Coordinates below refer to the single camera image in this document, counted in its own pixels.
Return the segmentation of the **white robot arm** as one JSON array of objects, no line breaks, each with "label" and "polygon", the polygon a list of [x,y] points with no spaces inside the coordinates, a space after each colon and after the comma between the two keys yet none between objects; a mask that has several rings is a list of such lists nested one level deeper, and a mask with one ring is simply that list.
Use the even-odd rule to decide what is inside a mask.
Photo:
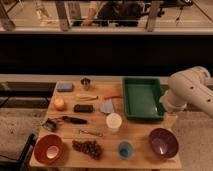
[{"label": "white robot arm", "polygon": [[183,111],[190,103],[213,118],[213,90],[207,87],[210,78],[201,66],[176,72],[168,78],[169,89],[159,102],[169,113]]}]

